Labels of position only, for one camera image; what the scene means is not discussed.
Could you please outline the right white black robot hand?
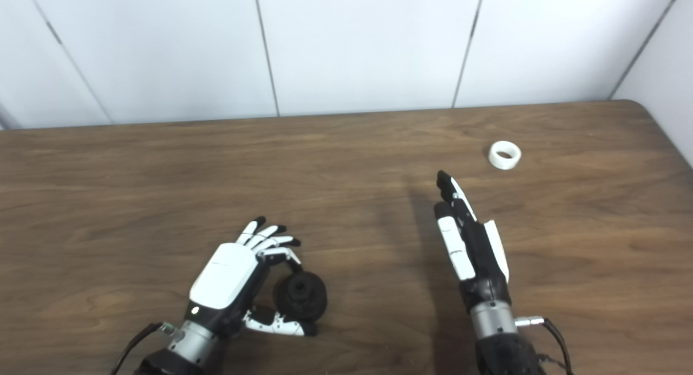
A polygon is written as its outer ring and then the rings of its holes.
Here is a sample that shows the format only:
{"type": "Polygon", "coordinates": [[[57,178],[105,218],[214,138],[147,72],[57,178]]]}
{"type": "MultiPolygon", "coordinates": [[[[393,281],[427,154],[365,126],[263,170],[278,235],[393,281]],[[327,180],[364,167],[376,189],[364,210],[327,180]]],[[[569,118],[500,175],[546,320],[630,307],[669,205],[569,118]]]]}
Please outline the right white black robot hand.
{"type": "Polygon", "coordinates": [[[459,281],[467,311],[482,302],[512,304],[509,268],[494,221],[476,218],[460,185],[446,171],[436,173],[441,202],[436,223],[459,281]]]}

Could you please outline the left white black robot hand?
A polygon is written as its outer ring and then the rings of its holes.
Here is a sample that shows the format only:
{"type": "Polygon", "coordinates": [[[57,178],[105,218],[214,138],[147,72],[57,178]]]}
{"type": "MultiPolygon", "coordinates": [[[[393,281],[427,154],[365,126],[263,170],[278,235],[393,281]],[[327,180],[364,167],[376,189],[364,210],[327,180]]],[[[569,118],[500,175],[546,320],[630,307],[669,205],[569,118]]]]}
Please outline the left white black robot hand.
{"type": "Polygon", "coordinates": [[[317,335],[313,321],[280,310],[265,319],[253,306],[272,267],[286,262],[292,272],[304,271],[293,250],[301,241],[284,235],[285,225],[265,227],[265,223],[265,217],[257,217],[234,242],[217,247],[190,289],[185,321],[220,339],[232,338],[244,327],[270,334],[317,335]]]}

